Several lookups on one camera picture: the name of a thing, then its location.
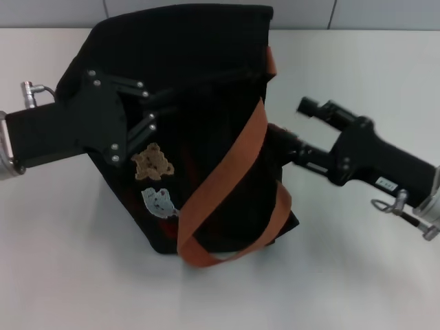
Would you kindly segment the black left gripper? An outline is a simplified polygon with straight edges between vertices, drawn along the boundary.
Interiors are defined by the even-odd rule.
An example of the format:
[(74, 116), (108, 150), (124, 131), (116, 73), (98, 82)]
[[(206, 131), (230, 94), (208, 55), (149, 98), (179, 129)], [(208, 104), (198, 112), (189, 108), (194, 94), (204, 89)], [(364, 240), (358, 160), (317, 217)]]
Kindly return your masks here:
[[(153, 91), (141, 80), (101, 71), (83, 74), (71, 98), (5, 117), (12, 154), (26, 168), (85, 153), (119, 166), (157, 132), (158, 122), (179, 111), (175, 104), (146, 104), (168, 104), (178, 95), (177, 89)], [(123, 108), (123, 98), (141, 104)]]

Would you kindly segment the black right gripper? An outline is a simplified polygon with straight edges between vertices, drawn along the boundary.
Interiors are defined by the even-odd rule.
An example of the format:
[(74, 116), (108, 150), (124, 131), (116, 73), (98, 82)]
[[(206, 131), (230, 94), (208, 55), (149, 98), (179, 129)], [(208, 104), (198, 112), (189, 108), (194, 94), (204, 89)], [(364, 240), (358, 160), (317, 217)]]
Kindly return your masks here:
[(329, 153), (294, 136), (288, 150), (291, 163), (314, 173), (328, 173), (329, 181), (337, 186), (359, 180), (393, 197), (404, 189), (409, 194), (406, 203), (414, 208), (430, 195), (435, 167), (385, 142), (371, 120), (333, 101), (319, 105), (308, 97), (301, 99), (297, 112), (327, 123), (340, 134)]

